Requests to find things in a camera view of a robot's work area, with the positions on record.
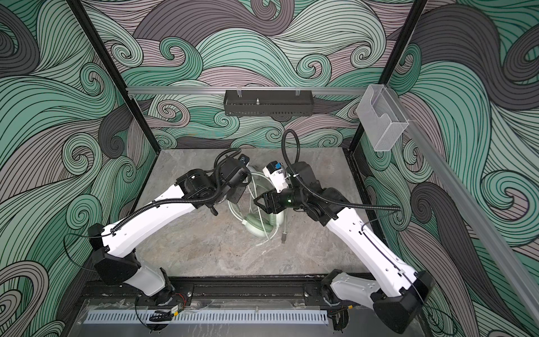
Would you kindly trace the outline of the green over-ear headphones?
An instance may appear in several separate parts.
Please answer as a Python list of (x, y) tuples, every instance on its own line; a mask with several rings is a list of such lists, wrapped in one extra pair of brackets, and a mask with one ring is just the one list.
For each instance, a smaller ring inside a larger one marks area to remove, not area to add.
[(253, 200), (257, 196), (262, 195), (264, 192), (269, 192), (274, 186), (262, 172), (256, 171), (252, 167), (249, 167), (249, 169), (251, 171), (251, 182), (247, 186), (248, 196), (250, 197), (248, 213), (243, 214), (237, 204), (229, 201), (227, 201), (227, 206), (232, 215), (251, 234), (270, 240), (276, 235), (280, 227), (285, 224), (285, 213), (281, 212), (275, 215), (268, 215), (253, 203)]

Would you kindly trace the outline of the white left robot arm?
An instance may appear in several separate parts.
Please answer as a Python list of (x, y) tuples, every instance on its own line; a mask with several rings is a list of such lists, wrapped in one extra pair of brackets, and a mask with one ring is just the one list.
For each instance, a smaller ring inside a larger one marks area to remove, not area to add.
[(106, 285), (135, 287), (158, 305), (168, 303), (175, 289), (166, 271), (138, 258), (137, 246), (173, 220), (202, 206), (217, 215), (215, 204), (238, 202), (251, 180), (249, 162), (249, 157), (242, 154), (216, 160), (212, 171), (188, 171), (162, 195), (126, 218), (108, 226), (91, 226), (91, 259), (101, 280)]

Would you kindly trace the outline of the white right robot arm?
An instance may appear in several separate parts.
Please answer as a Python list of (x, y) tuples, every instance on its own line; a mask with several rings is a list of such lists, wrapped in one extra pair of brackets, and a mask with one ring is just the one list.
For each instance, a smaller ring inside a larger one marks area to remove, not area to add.
[(363, 222), (358, 213), (339, 199), (326, 202), (301, 188), (271, 190), (254, 199), (267, 214), (301, 209), (312, 220), (341, 239), (368, 268), (372, 279), (333, 272), (326, 278), (331, 299), (349, 301), (370, 308), (397, 334), (403, 334), (426, 304), (435, 279), (417, 271), (399, 258)]

